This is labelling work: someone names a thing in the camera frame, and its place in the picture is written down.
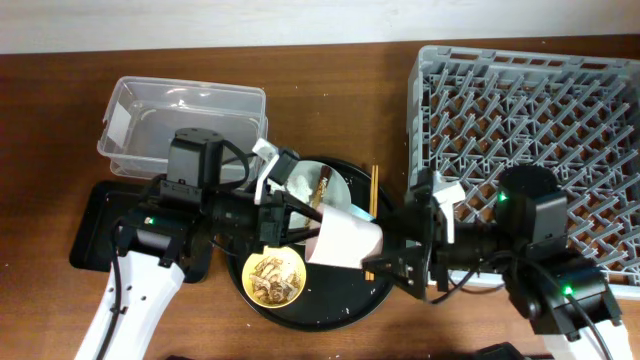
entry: clear plastic bin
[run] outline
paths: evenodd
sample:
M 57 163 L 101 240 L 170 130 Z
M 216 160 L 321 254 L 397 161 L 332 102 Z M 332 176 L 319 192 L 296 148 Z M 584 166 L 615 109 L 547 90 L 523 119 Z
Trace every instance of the clear plastic bin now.
M 185 127 L 214 130 L 250 153 L 267 137 L 262 89 L 197 81 L 123 77 L 118 80 L 103 122 L 98 152 L 111 159 L 119 176 L 149 179 L 167 172 L 169 145 Z M 225 149 L 223 160 L 234 155 Z M 250 177 L 261 162 L 250 161 Z M 222 167 L 222 182 L 242 179 L 237 162 Z

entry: table surface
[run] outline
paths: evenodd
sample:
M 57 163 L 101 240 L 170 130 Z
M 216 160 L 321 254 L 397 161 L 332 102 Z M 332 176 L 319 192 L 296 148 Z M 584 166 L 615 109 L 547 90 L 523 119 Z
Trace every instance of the table surface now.
M 640 36 L 0 56 L 0 357 L 73 357 L 100 302 L 108 275 L 74 269 L 68 255 L 91 188 L 115 178 L 96 142 L 118 78 L 261 87 L 270 141 L 301 155 L 379 164 L 380 183 L 399 200 L 407 79 L 427 44 L 640 58 Z M 620 305 L 640 356 L 640 302 Z M 184 285 L 169 304 L 146 356 L 434 358 L 505 341 L 523 354 L 545 353 L 504 291 L 460 293 L 431 307 L 395 290 L 348 328 L 281 328 L 243 301 L 216 252 L 207 280 Z

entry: chopsticks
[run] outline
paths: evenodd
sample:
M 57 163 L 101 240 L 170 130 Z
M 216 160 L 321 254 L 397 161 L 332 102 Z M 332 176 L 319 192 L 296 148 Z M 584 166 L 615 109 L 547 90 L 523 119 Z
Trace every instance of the chopsticks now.
M 369 214 L 374 218 L 378 217 L 378 165 L 371 168 L 371 189 L 369 192 Z M 366 281 L 375 280 L 373 273 L 365 271 L 364 279 Z

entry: wire rack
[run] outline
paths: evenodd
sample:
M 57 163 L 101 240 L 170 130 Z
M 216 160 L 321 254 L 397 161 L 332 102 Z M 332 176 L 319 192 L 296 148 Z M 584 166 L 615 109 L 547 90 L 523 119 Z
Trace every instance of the wire rack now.
M 640 287 L 639 77 L 625 59 L 427 46 L 409 79 L 409 185 L 437 169 L 466 191 L 459 221 L 492 222 L 503 169 L 549 168 L 569 246 Z

